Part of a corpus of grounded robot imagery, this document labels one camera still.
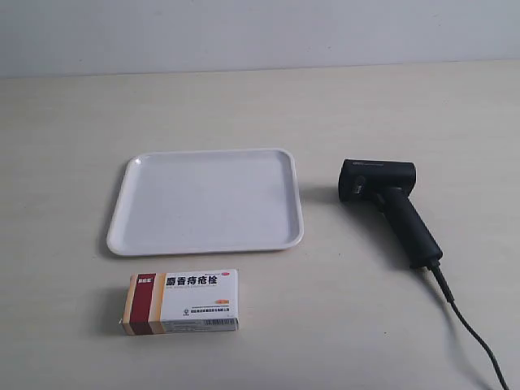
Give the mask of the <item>white plastic tray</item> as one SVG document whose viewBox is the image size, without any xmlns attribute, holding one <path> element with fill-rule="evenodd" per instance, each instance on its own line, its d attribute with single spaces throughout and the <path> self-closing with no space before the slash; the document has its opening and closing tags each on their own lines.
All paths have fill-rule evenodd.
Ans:
<svg viewBox="0 0 520 390">
<path fill-rule="evenodd" d="M 106 246 L 121 257 L 278 251 L 303 236 L 287 150 L 154 152 L 128 161 Z"/>
</svg>

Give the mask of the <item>white red medicine box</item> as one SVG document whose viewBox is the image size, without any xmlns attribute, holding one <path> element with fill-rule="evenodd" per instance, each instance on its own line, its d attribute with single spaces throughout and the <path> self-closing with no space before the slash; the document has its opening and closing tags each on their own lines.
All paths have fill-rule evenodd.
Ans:
<svg viewBox="0 0 520 390">
<path fill-rule="evenodd" d="M 119 324 L 130 336 L 239 328 L 235 269 L 133 275 Z"/>
</svg>

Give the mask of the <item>black handheld barcode scanner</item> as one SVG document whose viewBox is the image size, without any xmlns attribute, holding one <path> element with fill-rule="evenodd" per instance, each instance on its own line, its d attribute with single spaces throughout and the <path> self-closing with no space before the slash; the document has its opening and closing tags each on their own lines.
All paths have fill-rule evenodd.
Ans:
<svg viewBox="0 0 520 390">
<path fill-rule="evenodd" d="M 338 179 L 341 202 L 372 202 L 388 221 L 410 267 L 440 266 L 443 252 L 410 200 L 416 183 L 411 162 L 345 159 Z"/>
</svg>

